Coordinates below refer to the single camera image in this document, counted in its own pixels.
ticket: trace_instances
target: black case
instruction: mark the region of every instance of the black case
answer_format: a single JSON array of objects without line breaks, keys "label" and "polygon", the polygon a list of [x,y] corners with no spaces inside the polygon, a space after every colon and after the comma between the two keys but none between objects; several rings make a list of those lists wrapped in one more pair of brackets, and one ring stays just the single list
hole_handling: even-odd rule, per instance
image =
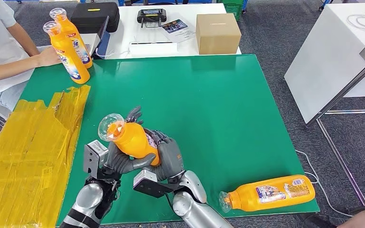
[{"label": "black case", "polygon": [[79,33],[98,33],[107,16],[107,32],[115,32],[119,23],[119,10],[115,2],[80,3],[73,11],[71,22]]}]

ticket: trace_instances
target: human hand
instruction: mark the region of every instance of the human hand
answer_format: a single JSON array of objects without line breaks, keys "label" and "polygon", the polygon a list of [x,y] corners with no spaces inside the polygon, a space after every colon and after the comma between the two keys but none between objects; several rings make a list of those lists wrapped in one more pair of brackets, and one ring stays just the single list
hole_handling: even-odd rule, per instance
[{"label": "human hand", "polygon": [[37,58],[38,67],[48,67],[61,63],[59,56],[53,47],[44,49],[40,54],[35,56]]},{"label": "human hand", "polygon": [[161,162],[159,166],[148,165],[144,169],[155,173],[158,181],[183,173],[185,171],[183,157],[177,142],[161,131],[144,130],[156,143]]}]

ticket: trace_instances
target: cardboard box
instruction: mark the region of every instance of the cardboard box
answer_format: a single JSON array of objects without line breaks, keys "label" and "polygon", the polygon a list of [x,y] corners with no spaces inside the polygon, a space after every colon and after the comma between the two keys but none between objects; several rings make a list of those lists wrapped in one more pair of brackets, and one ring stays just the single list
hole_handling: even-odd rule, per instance
[{"label": "cardboard box", "polygon": [[241,32],[232,13],[198,14],[196,40],[200,55],[235,54]]}]

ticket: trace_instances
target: green mat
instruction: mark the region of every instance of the green mat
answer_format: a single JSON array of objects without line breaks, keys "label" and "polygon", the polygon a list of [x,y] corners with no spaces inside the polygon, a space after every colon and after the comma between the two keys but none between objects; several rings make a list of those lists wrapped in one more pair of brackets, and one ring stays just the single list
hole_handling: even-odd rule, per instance
[{"label": "green mat", "polygon": [[[59,225],[83,187],[83,147],[97,136],[109,113],[124,117],[142,106],[144,127],[162,130],[181,149],[208,203],[226,217],[319,211],[315,200],[278,209],[225,214],[218,194],[275,177],[304,174],[255,55],[99,60],[89,69],[91,86]],[[21,99],[49,103],[56,91],[80,86],[62,65],[34,71]],[[103,224],[179,220],[166,198],[132,190],[132,172],[122,176],[120,199]]]}]

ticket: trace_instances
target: white table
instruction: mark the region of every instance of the white table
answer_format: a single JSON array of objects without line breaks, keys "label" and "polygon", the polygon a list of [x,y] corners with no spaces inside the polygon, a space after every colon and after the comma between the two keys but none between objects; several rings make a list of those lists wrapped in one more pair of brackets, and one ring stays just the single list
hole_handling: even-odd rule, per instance
[{"label": "white table", "polygon": [[[307,124],[323,114],[365,68],[359,55],[365,47],[365,31],[347,23],[352,14],[365,15],[365,3],[328,4],[285,74]],[[365,78],[343,96],[365,96]]]},{"label": "white table", "polygon": [[[195,29],[197,14],[217,14],[226,13],[224,5],[218,4],[185,4],[185,5],[161,5],[161,6],[121,6],[119,7],[120,22],[118,30],[111,33],[108,42],[107,53],[115,53],[106,59],[120,59],[120,58],[142,58],[142,57],[171,57],[171,56],[197,56],[198,46],[196,38],[192,38],[181,43],[178,43],[178,51],[169,53],[161,51],[159,53],[144,53],[132,54],[128,53],[131,42],[168,42],[169,40],[155,28],[141,28],[141,24],[137,22],[136,18],[138,11],[142,9],[158,9],[166,10],[167,21],[173,21],[183,18]],[[237,54],[241,54],[240,48],[237,49]]]}]

